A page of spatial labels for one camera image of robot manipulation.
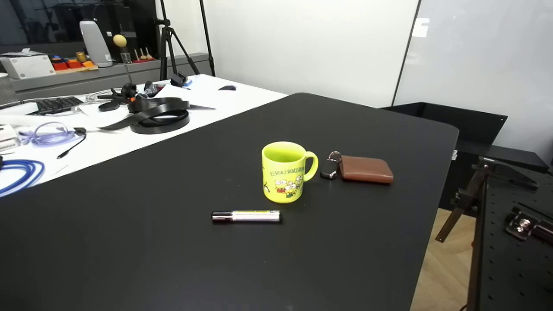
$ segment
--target mug handle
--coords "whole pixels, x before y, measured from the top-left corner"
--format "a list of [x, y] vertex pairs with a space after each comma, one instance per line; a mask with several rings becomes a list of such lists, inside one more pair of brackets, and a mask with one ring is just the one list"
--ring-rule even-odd
[[318, 169], [318, 157], [316, 157], [316, 153], [305, 151], [305, 160], [307, 160], [309, 157], [312, 158], [312, 162], [311, 162], [309, 170], [304, 174], [304, 181], [309, 181], [309, 179], [314, 176], [316, 169]]

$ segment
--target keychain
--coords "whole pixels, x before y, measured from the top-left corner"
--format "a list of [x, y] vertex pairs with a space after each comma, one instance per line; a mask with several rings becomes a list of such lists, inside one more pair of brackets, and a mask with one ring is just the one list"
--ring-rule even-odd
[[324, 179], [333, 179], [338, 174], [340, 160], [342, 160], [342, 153], [338, 150], [330, 151], [326, 160], [323, 162], [319, 176]]

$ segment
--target tripod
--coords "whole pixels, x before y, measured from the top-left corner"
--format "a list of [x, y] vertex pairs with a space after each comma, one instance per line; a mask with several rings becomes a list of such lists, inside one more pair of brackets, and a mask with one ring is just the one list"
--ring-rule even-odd
[[167, 79], [167, 55], [165, 55], [167, 53], [167, 46], [169, 46], [172, 75], [176, 79], [181, 79], [181, 81], [186, 79], [183, 74], [179, 74], [176, 70], [174, 51], [172, 51], [172, 37], [176, 39], [178, 46], [183, 49], [183, 53], [186, 56], [186, 62], [190, 63], [191, 70], [195, 74], [200, 74], [200, 70], [197, 68], [193, 58], [188, 55], [184, 44], [179, 41], [174, 27], [171, 27], [171, 20], [167, 18], [164, 0], [160, 0], [160, 11], [162, 11], [162, 18], [155, 20], [155, 24], [162, 24], [160, 39], [159, 39], [159, 58], [160, 58], [159, 79]]

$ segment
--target box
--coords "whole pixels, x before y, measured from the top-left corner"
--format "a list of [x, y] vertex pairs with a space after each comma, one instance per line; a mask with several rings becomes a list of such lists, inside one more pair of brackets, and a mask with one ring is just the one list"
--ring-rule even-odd
[[48, 55], [13, 55], [0, 56], [3, 68], [12, 79], [31, 79], [38, 75], [53, 75], [55, 70]]

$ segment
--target cup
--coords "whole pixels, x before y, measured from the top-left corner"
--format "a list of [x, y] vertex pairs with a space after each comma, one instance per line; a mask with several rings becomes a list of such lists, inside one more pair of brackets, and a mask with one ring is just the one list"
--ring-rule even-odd
[[318, 169], [316, 153], [293, 141], [273, 141], [261, 150], [262, 191], [264, 196], [276, 203], [295, 202], [305, 181]]

